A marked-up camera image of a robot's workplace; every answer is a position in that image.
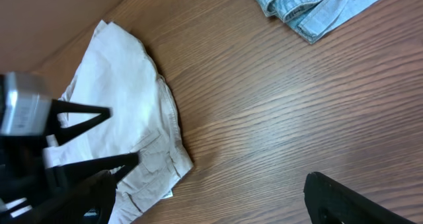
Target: light blue denim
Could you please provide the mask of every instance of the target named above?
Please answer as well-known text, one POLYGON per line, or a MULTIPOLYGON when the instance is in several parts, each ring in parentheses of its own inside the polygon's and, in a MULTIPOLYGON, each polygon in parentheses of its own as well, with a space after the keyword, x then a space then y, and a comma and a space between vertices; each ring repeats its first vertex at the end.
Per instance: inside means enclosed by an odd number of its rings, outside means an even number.
POLYGON ((311 44, 378 0, 257 0, 311 44))

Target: folded clothing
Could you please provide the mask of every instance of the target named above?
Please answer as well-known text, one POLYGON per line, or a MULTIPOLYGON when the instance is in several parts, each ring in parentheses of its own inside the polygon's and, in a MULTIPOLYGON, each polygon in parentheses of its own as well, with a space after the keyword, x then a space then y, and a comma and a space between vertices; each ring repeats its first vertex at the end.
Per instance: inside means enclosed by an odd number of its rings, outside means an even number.
MULTIPOLYGON (((140 164, 119 184, 109 223, 130 223, 158 202, 191 168, 176 105, 142 43, 113 22, 97 26, 62 100, 111 107, 112 117, 60 147, 44 151, 49 166, 138 152, 140 164)), ((63 126, 92 114, 62 114, 63 126)))
POLYGON ((257 0, 311 44, 378 0, 257 0))

